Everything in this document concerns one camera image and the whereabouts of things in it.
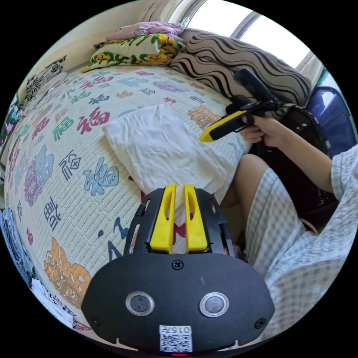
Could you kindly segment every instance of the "leg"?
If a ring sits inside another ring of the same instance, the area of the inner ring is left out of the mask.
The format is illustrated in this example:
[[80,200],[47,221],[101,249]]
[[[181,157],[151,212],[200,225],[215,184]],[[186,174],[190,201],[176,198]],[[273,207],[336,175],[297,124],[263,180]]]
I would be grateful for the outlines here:
[[269,166],[261,158],[246,154],[236,170],[232,189],[241,207],[245,227],[257,188],[267,169]]
[[[252,154],[244,155],[238,165],[234,179],[221,202],[220,207],[222,209],[229,209],[236,204],[240,205],[244,219],[244,231],[256,190],[268,168],[268,165],[259,157]],[[240,246],[241,250],[245,249],[244,232],[239,235],[236,243]]]
[[221,209],[229,209],[238,203],[238,198],[233,188],[233,182],[230,184],[228,191],[226,192],[220,207]]
[[295,247],[306,229],[276,173],[259,157],[242,157],[233,189],[245,221],[249,263],[265,277],[275,262]]

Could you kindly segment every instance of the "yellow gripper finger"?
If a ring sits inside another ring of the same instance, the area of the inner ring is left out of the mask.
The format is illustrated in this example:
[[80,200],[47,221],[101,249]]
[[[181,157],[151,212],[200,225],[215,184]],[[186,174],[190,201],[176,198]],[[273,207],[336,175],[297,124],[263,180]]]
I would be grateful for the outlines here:
[[214,139],[211,137],[211,131],[213,131],[214,129],[222,126],[223,124],[229,122],[230,120],[241,116],[245,113],[246,111],[237,111],[233,114],[230,114],[228,116],[225,116],[224,118],[220,119],[219,121],[215,122],[214,124],[212,124],[211,126],[209,126],[208,128],[206,128],[204,130],[204,132],[201,134],[201,136],[199,137],[199,140],[201,142],[213,142]]
[[155,251],[172,253],[176,184],[165,187],[150,247]]
[[204,251],[208,247],[205,229],[202,222],[195,186],[186,184],[185,191],[185,224],[187,253]]

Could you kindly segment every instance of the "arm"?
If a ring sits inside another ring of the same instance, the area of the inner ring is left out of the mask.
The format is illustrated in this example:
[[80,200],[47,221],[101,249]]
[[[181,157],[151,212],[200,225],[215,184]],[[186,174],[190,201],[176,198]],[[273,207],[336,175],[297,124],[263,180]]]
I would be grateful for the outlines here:
[[333,192],[331,159],[290,129],[282,126],[278,149],[290,158],[320,189]]

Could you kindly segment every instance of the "knee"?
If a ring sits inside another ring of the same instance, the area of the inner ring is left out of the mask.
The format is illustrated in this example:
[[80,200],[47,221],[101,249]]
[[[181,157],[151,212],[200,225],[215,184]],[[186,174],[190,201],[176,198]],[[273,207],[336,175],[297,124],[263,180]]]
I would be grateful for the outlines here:
[[247,179],[261,178],[269,168],[265,161],[253,154],[244,154],[238,165],[236,176]]

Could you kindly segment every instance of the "window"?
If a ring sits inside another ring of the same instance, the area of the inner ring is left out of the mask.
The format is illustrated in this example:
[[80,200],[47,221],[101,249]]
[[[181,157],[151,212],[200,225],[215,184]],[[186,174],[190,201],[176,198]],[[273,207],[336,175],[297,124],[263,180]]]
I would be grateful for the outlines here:
[[223,0],[207,0],[191,18],[188,27],[231,36],[252,10]]
[[189,28],[235,37],[270,52],[293,68],[310,52],[302,41],[281,25],[228,1],[206,0],[199,9],[191,10],[186,16],[190,18]]
[[272,53],[293,68],[296,68],[310,51],[295,35],[266,16],[260,16],[240,40]]

